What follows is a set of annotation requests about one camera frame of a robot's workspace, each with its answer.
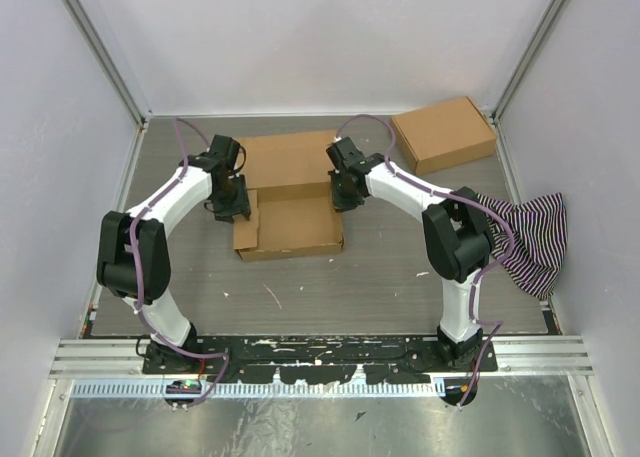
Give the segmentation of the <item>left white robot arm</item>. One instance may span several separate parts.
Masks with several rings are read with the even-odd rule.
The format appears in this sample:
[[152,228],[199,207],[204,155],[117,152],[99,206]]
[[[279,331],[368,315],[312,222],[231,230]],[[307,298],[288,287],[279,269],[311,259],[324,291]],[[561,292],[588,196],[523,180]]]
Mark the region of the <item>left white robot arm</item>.
[[151,355],[181,374],[227,353],[204,353],[194,324],[180,311],[170,291],[168,240],[198,204],[210,204],[217,220],[248,219],[251,207],[242,167],[231,157],[189,156],[143,202],[102,219],[97,281],[129,305],[149,331]]

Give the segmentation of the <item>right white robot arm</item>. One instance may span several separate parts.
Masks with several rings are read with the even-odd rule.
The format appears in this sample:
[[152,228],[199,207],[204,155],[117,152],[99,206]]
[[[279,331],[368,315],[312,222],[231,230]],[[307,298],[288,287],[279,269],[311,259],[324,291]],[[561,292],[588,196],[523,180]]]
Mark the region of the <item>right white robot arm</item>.
[[489,264],[493,240],[469,188],[453,192],[410,177],[380,154],[331,159],[334,209],[349,211],[367,197],[384,200],[420,221],[432,269],[442,279],[443,311],[437,327],[442,364],[462,371],[482,345],[477,322],[480,271]]

